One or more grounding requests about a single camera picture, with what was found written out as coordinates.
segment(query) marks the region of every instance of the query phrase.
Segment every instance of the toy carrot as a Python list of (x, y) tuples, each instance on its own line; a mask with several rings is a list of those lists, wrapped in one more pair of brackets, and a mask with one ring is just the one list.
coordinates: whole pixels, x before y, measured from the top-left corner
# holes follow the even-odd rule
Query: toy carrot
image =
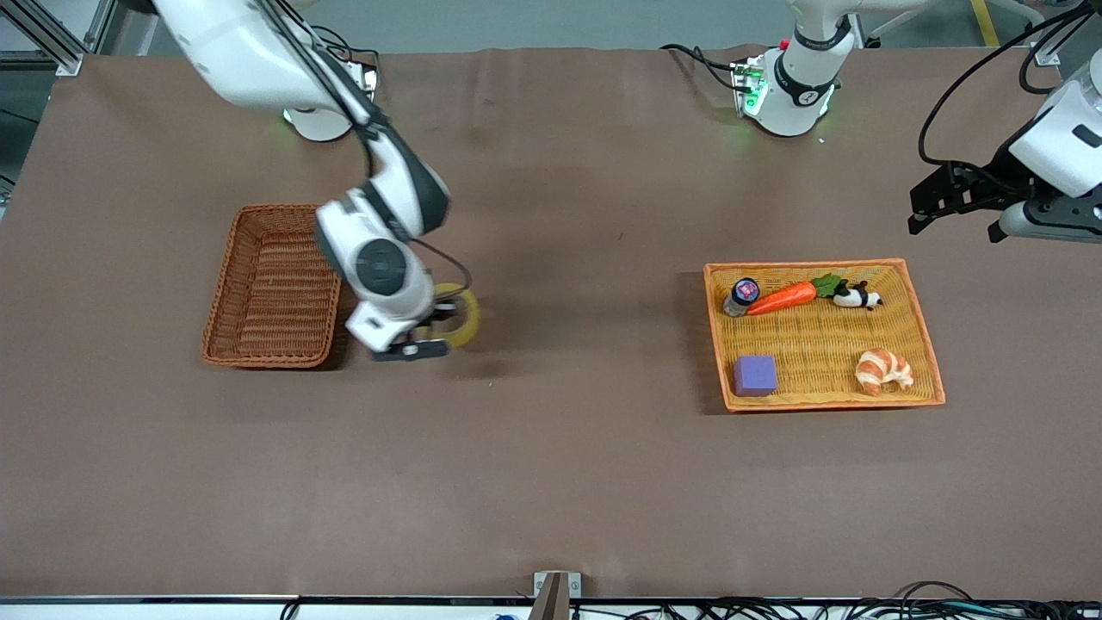
[(746, 309), (746, 314), (753, 317), (776, 313), (777, 309), (808, 303), (817, 296), (830, 296), (834, 294), (834, 289), (838, 287), (840, 281), (842, 279), (839, 275), (827, 273), (821, 278), (787, 285), (752, 303)]

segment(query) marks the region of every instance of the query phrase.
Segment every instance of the bottle cap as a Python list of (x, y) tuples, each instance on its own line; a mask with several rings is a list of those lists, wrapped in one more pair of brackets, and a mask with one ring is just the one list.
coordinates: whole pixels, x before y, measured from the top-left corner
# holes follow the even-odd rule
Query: bottle cap
[(739, 305), (749, 305), (757, 301), (761, 290), (753, 278), (743, 278), (731, 287), (731, 298)]

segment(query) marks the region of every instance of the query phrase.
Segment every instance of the floor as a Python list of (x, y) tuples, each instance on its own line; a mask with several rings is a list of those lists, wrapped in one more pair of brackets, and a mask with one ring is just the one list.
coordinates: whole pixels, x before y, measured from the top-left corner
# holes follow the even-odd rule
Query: floor
[[(341, 32), (354, 46), (382, 53), (471, 52), (487, 47), (652, 48), (679, 42), (704, 48), (741, 43), (774, 43), (789, 36), (792, 13), (779, 0), (299, 0), (314, 24)], [(991, 9), (1001, 40), (1017, 34), (1025, 20)], [(866, 31), (890, 15), (866, 14)], [(1066, 45), (1065, 67), (1077, 67), (1096, 48), (1102, 20), (1092, 20)], [(941, 2), (884, 37), (885, 47), (982, 45), (971, 4)], [(163, 26), (149, 53), (176, 55), (180, 50)], [(0, 109), (39, 118), (55, 77), (48, 70), (0, 67)], [(0, 174), (18, 181), (34, 138), (32, 122), (0, 115)], [(9, 183), (0, 178), (0, 197)], [(0, 203), (0, 217), (3, 213)]]

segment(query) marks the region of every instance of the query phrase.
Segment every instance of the small bottle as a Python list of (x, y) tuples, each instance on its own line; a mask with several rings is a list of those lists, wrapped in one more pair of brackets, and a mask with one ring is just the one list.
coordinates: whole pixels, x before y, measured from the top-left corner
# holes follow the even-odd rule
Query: small bottle
[(752, 278), (743, 278), (731, 286), (731, 293), (723, 301), (723, 312), (730, 317), (742, 317), (760, 293), (757, 282)]

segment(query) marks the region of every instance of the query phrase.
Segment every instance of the brown table cover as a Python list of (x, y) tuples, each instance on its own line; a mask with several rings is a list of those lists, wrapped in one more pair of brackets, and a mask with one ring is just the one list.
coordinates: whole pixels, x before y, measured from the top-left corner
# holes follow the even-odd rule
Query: brown table cover
[[(907, 233), (918, 128), (983, 53), (856, 52), (796, 139), (666, 52), (385, 56), (484, 325), (335, 372), (207, 367), (199, 337), (237, 209), (336, 196), (357, 145), (183, 58), (87, 58), (0, 225), (0, 591), (511, 596), (563, 568), (599, 596), (1098, 598), (1099, 249), (991, 244), (995, 213)], [(1020, 57), (931, 153), (986, 162), (1033, 115)], [(948, 405), (724, 413), (703, 263), (889, 255)]]

